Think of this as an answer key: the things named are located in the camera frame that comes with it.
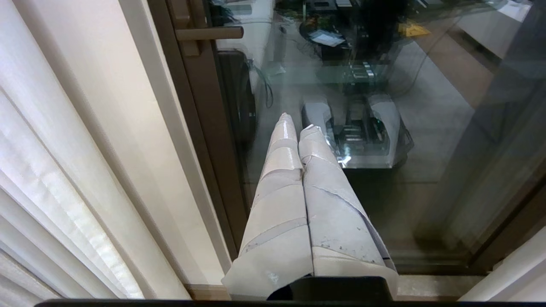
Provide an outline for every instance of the black cable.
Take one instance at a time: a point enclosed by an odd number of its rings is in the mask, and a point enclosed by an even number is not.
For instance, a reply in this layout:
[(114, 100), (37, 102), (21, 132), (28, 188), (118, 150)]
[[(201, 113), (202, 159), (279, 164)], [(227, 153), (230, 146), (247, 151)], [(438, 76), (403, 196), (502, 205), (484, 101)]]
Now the black cable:
[(419, 64), (419, 68), (417, 69), (417, 73), (415, 74), (415, 77), (413, 78), (411, 84), (409, 85), (408, 89), (406, 89), (403, 93), (398, 94), (396, 96), (392, 96), (392, 98), (399, 98), (405, 94), (407, 94), (415, 85), (415, 82), (417, 81), (417, 77), (419, 76), (419, 73), (421, 72), (421, 69), (423, 68), (423, 65), (425, 64), (426, 59), (429, 57), (430, 52), (434, 49), (434, 47), (442, 40), (442, 38), (448, 33), (454, 26), (457, 25), (457, 23), (461, 20), (462, 16), (459, 17), (457, 21), (454, 21), (451, 26), (449, 26), (442, 35), (430, 46), (429, 51), (425, 53), (425, 56), (423, 57), (423, 60), (421, 61), (421, 64)]

